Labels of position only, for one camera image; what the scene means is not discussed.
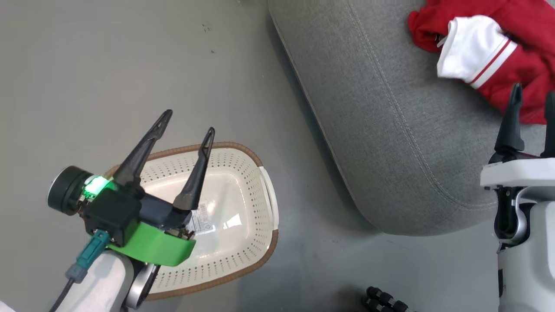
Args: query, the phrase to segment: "basket handle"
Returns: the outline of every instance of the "basket handle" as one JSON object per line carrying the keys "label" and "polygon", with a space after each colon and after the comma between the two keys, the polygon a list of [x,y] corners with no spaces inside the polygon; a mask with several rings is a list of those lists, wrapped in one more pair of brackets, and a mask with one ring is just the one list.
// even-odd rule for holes
{"label": "basket handle", "polygon": [[268,210],[270,215],[272,216],[272,220],[274,221],[274,230],[278,229],[279,225],[279,212],[278,212],[278,200],[276,199],[276,192],[274,191],[274,185],[272,184],[272,180],[268,175],[266,169],[263,166],[258,167],[260,168],[260,172],[262,173],[262,180],[264,185],[266,186],[266,194],[270,197],[268,206]]}

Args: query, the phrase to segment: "white plastic basket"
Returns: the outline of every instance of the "white plastic basket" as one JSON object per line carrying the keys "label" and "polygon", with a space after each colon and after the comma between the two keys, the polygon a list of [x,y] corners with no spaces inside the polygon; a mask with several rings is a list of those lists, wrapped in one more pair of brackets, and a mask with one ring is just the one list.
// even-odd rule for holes
{"label": "white plastic basket", "polygon": [[[199,147],[152,154],[141,173],[145,191],[172,202]],[[256,270],[274,252],[278,223],[274,187],[260,159],[243,145],[214,143],[199,209],[189,224],[196,246],[182,264],[160,268],[148,300],[193,293]]]}

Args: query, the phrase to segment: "floor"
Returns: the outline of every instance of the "floor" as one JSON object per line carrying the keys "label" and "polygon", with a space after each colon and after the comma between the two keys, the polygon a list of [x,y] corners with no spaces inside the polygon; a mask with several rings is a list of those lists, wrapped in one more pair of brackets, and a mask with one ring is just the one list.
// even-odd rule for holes
{"label": "floor", "polygon": [[280,236],[259,270],[142,311],[361,311],[367,286],[412,310],[497,310],[492,222],[444,236],[378,233],[350,200],[265,0],[0,0],[0,300],[43,311],[87,237],[46,206],[70,164],[103,173],[163,110],[155,150],[216,139],[264,162]]}

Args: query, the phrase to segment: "gray ottoman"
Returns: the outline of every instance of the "gray ottoman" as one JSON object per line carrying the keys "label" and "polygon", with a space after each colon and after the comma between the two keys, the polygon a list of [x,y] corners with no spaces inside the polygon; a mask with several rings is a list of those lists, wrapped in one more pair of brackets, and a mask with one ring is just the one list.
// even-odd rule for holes
{"label": "gray ottoman", "polygon": [[[501,121],[473,89],[436,76],[412,44],[410,1],[270,0],[270,13],[358,209],[402,235],[464,229],[496,212],[480,171]],[[538,154],[544,128],[524,126]]]}

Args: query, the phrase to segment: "glowing green led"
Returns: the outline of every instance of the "glowing green led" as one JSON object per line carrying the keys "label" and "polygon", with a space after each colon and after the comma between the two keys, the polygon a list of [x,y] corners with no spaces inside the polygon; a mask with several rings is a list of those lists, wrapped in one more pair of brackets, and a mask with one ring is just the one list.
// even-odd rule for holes
{"label": "glowing green led", "polygon": [[85,186],[83,194],[85,197],[96,196],[101,190],[107,187],[109,183],[110,181],[104,179],[103,177],[95,177],[89,182],[89,184],[87,184],[87,186]]}

